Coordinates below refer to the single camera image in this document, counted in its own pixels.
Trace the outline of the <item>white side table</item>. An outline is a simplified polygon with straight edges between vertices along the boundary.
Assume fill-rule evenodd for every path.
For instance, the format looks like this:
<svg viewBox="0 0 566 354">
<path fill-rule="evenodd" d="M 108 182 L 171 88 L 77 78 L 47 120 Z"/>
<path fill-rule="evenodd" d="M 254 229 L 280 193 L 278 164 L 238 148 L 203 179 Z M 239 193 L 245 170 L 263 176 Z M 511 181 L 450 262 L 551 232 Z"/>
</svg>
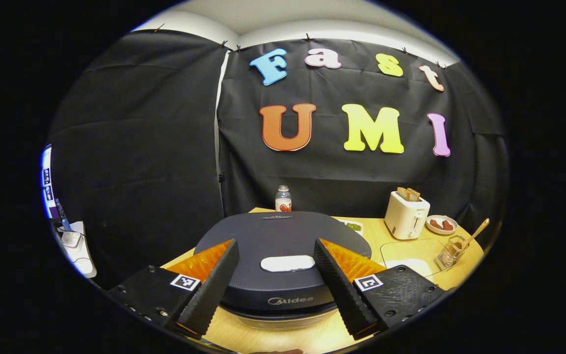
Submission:
<svg viewBox="0 0 566 354">
<path fill-rule="evenodd" d="M 71 231 L 66 231 L 64 226 L 57 228 L 61 246 L 79 273 L 86 278 L 94 278 L 97 270 L 88 251 L 85 225 L 83 221 L 78 221 L 70 224 L 70 228 Z"/>
</svg>

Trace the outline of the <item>small clear bottle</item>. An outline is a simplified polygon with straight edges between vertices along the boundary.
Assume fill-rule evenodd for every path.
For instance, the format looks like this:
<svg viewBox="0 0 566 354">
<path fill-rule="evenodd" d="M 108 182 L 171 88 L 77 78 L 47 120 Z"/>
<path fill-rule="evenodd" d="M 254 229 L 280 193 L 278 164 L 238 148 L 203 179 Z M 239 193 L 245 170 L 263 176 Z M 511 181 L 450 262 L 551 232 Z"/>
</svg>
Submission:
<svg viewBox="0 0 566 354">
<path fill-rule="evenodd" d="M 275 195 L 275 211 L 292 211 L 292 199 L 289 186 L 281 184 Z"/>
</svg>

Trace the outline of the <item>white round plate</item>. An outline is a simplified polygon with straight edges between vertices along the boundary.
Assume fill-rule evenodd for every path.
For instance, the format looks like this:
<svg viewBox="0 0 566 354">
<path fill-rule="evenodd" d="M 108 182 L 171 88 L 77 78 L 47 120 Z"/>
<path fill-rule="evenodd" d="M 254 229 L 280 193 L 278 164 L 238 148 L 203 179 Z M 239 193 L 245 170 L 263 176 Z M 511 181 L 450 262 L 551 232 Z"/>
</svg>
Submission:
<svg viewBox="0 0 566 354">
<path fill-rule="evenodd" d="M 434 219 L 438 222 L 438 224 L 442 224 L 443 220 L 448 220 L 450 223 L 453 224 L 454 226 L 454 230 L 452 232 L 447 232 L 447 231 L 443 231 L 443 230 L 438 230 L 436 228 L 433 228 L 430 226 L 429 221 L 431 219 Z M 428 230 L 430 230 L 432 233 L 436 233 L 437 235 L 452 235 L 453 233 L 455 233 L 459 227 L 459 224 L 453 220 L 452 218 L 446 216 L 446 215 L 430 215 L 427 217 L 426 219 L 426 227 Z"/>
</svg>

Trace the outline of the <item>dark grey rice cooker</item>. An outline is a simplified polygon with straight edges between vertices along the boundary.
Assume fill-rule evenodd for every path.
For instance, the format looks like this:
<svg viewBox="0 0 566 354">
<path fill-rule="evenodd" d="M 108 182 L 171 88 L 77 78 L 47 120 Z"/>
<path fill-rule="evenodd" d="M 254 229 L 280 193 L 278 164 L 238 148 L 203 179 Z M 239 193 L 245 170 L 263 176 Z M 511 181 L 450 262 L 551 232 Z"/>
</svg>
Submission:
<svg viewBox="0 0 566 354">
<path fill-rule="evenodd" d="M 313 258 L 319 238 L 371 257 L 357 231 L 313 211 L 227 217 L 203 235 L 195 252 L 235 239 L 239 261 L 220 307 L 249 327 L 285 331 L 315 325 L 336 311 Z"/>
</svg>

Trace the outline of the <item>metal wire chopstick holder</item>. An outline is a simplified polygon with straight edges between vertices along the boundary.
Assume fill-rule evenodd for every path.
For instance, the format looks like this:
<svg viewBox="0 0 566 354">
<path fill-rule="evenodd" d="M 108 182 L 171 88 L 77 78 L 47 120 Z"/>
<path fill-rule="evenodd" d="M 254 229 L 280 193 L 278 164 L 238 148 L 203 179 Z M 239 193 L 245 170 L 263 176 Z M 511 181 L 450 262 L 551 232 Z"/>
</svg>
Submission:
<svg viewBox="0 0 566 354">
<path fill-rule="evenodd" d="M 441 269 L 447 269 L 456 264 L 462 257 L 466 247 L 465 239 L 462 236 L 455 235 L 450 237 L 437 256 L 438 266 Z"/>
</svg>

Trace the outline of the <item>cream rice box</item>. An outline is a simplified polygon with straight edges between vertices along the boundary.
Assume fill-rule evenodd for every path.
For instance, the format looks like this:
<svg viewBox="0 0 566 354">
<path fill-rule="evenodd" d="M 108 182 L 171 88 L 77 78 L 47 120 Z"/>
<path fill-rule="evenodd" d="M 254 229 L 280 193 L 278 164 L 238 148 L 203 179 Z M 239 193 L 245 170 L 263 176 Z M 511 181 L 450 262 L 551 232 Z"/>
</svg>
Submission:
<svg viewBox="0 0 566 354">
<path fill-rule="evenodd" d="M 406 266 L 432 279 L 443 270 L 438 262 L 442 247 L 435 239 L 396 240 L 380 246 L 380 255 L 387 268 Z"/>
</svg>

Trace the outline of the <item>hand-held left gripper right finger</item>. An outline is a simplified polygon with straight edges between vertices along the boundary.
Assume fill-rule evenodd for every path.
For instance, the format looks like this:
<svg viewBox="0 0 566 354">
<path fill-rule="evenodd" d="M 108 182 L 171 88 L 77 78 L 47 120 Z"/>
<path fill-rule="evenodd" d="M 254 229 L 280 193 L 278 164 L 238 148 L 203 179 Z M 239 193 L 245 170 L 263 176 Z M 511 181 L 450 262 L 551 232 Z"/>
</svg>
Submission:
<svg viewBox="0 0 566 354">
<path fill-rule="evenodd" d="M 402 327 L 446 293 L 406 265 L 384 267 L 325 239 L 313 258 L 355 340 Z"/>
</svg>

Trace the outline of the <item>white toaster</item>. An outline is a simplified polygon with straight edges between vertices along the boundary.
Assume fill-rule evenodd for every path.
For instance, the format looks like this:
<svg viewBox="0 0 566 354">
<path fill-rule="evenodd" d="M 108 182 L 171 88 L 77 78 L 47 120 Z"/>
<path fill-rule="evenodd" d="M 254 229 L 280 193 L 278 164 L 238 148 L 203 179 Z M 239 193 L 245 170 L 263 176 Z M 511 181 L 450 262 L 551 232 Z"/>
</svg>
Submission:
<svg viewBox="0 0 566 354">
<path fill-rule="evenodd" d="M 410 202 L 400 197 L 397 191 L 392 191 L 384 222 L 394 238 L 417 239 L 422 234 L 429 209 L 430 203 L 424 199 Z"/>
</svg>

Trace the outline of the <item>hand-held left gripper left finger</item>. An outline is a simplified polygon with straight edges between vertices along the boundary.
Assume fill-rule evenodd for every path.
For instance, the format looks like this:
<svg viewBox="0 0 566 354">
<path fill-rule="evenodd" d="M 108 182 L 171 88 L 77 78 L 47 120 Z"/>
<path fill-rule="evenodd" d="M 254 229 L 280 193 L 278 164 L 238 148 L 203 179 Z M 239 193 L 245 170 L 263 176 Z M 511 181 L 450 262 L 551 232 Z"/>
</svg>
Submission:
<svg viewBox="0 0 566 354">
<path fill-rule="evenodd" d="M 144 267 L 108 293 L 151 323 L 200 340 L 239 258 L 237 240 L 229 239 L 168 268 Z"/>
</svg>

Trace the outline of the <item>computer monitor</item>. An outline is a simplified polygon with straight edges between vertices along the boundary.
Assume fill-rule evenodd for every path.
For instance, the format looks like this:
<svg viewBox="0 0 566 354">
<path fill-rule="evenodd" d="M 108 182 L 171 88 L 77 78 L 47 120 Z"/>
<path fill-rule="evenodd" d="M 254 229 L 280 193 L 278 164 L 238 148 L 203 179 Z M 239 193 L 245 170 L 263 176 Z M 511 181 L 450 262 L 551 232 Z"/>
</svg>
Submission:
<svg viewBox="0 0 566 354">
<path fill-rule="evenodd" d="M 51 154 L 52 144 L 48 144 L 41 154 L 41 197 L 44 210 L 48 219 L 59 218 L 57 204 L 53 193 L 53 183 L 51 174 Z"/>
</svg>

